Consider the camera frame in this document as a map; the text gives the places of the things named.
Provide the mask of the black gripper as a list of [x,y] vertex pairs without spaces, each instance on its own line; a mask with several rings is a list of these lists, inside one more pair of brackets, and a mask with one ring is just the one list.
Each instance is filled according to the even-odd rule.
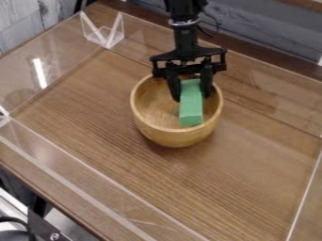
[[164,77],[172,99],[177,102],[181,94],[181,83],[176,72],[200,72],[200,88],[207,98],[212,91],[212,73],[225,70],[225,49],[201,47],[197,42],[199,14],[207,0],[163,0],[169,13],[168,24],[173,31],[175,49],[149,57],[152,74]]

